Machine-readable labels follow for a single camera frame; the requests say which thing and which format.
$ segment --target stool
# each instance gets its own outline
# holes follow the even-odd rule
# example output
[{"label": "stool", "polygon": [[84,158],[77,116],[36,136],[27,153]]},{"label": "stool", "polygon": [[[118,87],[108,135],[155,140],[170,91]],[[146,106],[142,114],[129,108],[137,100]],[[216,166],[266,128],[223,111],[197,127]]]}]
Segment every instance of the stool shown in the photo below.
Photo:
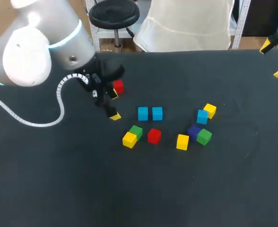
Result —
[{"label": "stool", "polygon": [[98,27],[115,32],[115,47],[121,51],[118,29],[133,25],[140,16],[138,6],[132,0],[104,0],[94,5],[89,12],[90,22]]}]

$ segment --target white fabric cover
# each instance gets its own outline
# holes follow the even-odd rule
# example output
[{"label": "white fabric cover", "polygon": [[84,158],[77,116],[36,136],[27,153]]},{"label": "white fabric cover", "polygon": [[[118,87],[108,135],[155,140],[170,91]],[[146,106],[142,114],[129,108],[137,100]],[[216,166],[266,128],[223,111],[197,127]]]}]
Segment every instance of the white fabric cover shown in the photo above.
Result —
[{"label": "white fabric cover", "polygon": [[234,0],[152,0],[134,42],[147,52],[227,50]]}]

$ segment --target cube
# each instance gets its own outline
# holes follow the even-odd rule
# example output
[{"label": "cube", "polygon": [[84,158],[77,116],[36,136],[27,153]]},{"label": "cube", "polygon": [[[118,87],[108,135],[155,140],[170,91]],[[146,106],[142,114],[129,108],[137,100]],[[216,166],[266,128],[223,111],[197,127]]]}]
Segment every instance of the cube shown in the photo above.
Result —
[{"label": "cube", "polygon": [[197,135],[197,142],[205,146],[210,141],[211,136],[211,132],[202,129],[201,132]]},{"label": "cube", "polygon": [[157,129],[151,129],[147,135],[148,142],[157,145],[161,139],[162,132]]},{"label": "cube", "polygon": [[207,103],[204,110],[208,112],[208,118],[212,119],[216,112],[216,106]]},{"label": "cube", "polygon": [[197,123],[198,124],[207,124],[208,112],[205,110],[199,110],[197,112]]},{"label": "cube", "polygon": [[123,137],[123,145],[128,148],[133,148],[135,143],[137,142],[137,136],[130,132],[126,133]]},{"label": "cube", "polygon": [[124,84],[121,79],[114,81],[113,85],[114,85],[114,89],[118,94],[124,93]]},{"label": "cube", "polygon": [[189,142],[189,136],[180,134],[177,140],[177,149],[187,150],[188,142]]},{"label": "cube", "polygon": [[162,121],[163,120],[162,107],[153,107],[152,108],[152,120],[153,121]]},{"label": "cube", "polygon": [[148,120],[148,107],[139,107],[138,121],[147,121],[147,120]]},{"label": "cube", "polygon": [[200,129],[197,126],[191,126],[187,130],[187,135],[189,136],[190,141],[196,142],[197,141],[197,135],[201,132],[202,129]]},{"label": "cube", "polygon": [[137,141],[139,141],[143,135],[143,129],[135,125],[131,127],[129,132],[137,136]]}]

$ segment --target dark blue cube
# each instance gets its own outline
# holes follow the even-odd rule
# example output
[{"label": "dark blue cube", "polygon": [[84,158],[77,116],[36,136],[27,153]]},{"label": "dark blue cube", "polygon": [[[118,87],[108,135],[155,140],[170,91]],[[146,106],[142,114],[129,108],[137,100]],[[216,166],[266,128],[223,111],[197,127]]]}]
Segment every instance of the dark blue cube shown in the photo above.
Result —
[{"label": "dark blue cube", "polygon": [[191,126],[188,130],[187,130],[187,135],[189,135],[189,139],[190,141],[196,142],[197,141],[197,135],[202,131],[202,129],[200,129],[197,126]]}]

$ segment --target black table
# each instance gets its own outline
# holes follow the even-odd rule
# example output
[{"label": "black table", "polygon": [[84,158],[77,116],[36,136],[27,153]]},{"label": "black table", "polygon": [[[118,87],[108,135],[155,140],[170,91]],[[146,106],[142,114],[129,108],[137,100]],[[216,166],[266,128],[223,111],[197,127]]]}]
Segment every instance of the black table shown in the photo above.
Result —
[{"label": "black table", "polygon": [[[126,93],[105,117],[77,81],[63,88],[66,116],[47,129],[0,109],[0,227],[278,227],[278,50],[109,54],[126,68]],[[34,88],[2,87],[26,120],[59,115],[66,72]],[[217,106],[203,147],[176,138],[206,103]],[[138,122],[138,106],[162,106],[163,122]],[[143,128],[133,149],[122,145]],[[147,132],[162,130],[158,146]]]}]

